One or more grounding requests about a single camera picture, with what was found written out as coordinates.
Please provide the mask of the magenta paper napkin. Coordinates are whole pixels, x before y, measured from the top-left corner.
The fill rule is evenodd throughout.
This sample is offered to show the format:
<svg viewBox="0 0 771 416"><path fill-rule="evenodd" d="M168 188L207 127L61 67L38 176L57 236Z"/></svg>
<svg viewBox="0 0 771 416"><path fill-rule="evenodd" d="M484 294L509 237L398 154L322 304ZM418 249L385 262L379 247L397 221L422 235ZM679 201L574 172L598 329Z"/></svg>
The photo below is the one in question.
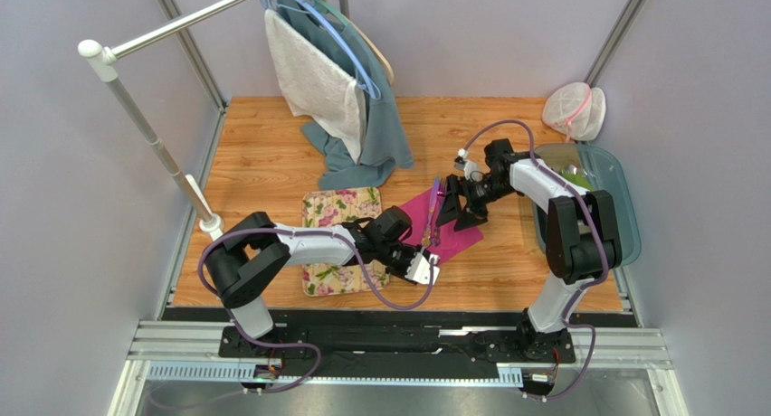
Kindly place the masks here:
<svg viewBox="0 0 771 416"><path fill-rule="evenodd" d="M412 222L412 233L404 238L404 242L408 244L420 244L422 242L424 230L427 226L430 193L431 189L428 189L400 205L400 208L408 215ZM428 250L438 255L439 265L443 265L459 253L482 241L483 234L476 227L456 232L453 229L453 225L448 223L440 228L440 239L441 242L438 246L429 246Z"/></svg>

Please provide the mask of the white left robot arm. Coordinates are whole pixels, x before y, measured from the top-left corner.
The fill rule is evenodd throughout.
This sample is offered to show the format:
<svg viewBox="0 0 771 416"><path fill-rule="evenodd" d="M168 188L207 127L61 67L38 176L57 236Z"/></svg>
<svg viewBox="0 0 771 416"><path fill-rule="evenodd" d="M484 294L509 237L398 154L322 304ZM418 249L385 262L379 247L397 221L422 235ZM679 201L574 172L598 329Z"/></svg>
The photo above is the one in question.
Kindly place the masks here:
<svg viewBox="0 0 771 416"><path fill-rule="evenodd" d="M375 218L320 228L287 226L267 213L252 213L205 248L197 273L242 335L259 339L274 328L262 294L290 266L364 268L378 262L388 274L431 290L438 258L424 246L405 242L411 230L410 217L395 206Z"/></svg>

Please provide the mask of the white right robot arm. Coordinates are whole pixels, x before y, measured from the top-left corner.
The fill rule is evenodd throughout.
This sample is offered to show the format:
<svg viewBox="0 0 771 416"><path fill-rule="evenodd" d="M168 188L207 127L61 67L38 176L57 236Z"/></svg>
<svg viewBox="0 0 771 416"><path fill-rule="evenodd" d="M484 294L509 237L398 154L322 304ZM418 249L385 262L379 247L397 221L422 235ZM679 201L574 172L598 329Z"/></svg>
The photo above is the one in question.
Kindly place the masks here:
<svg viewBox="0 0 771 416"><path fill-rule="evenodd" d="M489 204L510 194L526 196L543 211L550 274L523 327L555 334L567 327L584 292L622 259L614 198L567 180L534 152L514 151L507 139L490 142L484 151L489 170L480 174L467 149L459 150L454 163L464 174L447 177L436 223L457 232L479 226L488 221Z"/></svg>

